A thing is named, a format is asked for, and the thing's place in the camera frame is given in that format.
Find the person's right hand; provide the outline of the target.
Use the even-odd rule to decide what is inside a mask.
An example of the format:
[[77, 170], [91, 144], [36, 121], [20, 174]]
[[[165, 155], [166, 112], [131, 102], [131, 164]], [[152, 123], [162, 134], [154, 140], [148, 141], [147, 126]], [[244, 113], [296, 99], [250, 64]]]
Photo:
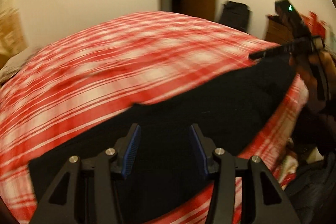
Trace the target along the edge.
[[319, 54], [311, 55], [308, 58], [303, 57], [302, 60], [293, 56], [289, 59], [289, 64], [294, 67], [309, 91], [308, 107], [311, 111], [317, 113], [325, 107], [325, 102], [319, 101], [317, 98], [317, 79], [311, 73], [307, 64], [308, 61], [313, 65], [321, 65], [324, 68], [332, 99], [335, 98], [335, 63], [327, 51], [321, 51]]

